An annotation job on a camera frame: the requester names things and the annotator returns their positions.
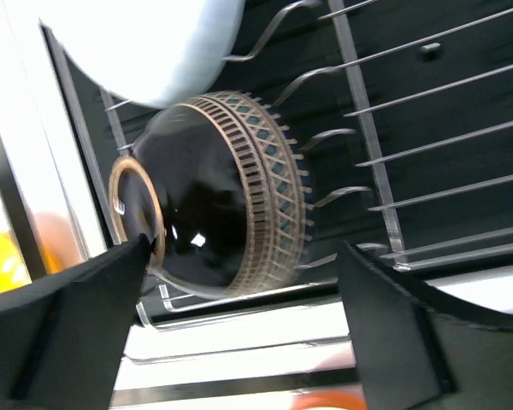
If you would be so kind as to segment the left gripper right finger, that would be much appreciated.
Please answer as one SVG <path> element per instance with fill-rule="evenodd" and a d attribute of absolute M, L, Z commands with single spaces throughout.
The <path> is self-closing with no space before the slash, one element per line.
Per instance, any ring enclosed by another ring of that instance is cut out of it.
<path fill-rule="evenodd" d="M 338 287 L 370 409 L 513 409 L 513 315 L 339 246 Z"/>

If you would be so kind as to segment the white ribbed bowl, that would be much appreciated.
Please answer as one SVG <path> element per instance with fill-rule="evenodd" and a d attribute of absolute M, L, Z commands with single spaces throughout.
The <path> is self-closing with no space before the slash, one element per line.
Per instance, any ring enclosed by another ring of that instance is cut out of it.
<path fill-rule="evenodd" d="M 236 0 L 43 1 L 39 11 L 94 83 L 131 103 L 166 108 L 215 82 L 244 7 Z"/>

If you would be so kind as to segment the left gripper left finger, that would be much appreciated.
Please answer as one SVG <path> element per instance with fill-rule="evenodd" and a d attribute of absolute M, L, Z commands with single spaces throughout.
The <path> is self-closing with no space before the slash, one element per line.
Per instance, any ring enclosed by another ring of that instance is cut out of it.
<path fill-rule="evenodd" d="M 0 294 L 0 409 L 109 407 L 151 251 L 141 234 Z"/>

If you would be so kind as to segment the white bowl orange outside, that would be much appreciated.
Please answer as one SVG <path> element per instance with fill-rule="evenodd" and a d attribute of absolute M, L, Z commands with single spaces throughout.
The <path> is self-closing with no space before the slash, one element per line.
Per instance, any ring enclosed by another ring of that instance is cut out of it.
<path fill-rule="evenodd" d="M 321 361 L 313 371 L 337 370 L 353 367 L 357 363 L 352 348 L 339 351 Z M 331 387 L 313 392 L 300 393 L 292 399 L 290 409 L 367 409 L 361 385 Z"/>

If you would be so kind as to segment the brown patterned bowl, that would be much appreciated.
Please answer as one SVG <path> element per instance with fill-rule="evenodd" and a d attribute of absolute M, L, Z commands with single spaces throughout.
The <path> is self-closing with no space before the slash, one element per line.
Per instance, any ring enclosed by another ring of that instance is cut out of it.
<path fill-rule="evenodd" d="M 292 283 L 313 234 L 312 202 L 289 126 L 240 91 L 159 112 L 109 175 L 118 238 L 146 235 L 149 273 L 208 299 Z"/>

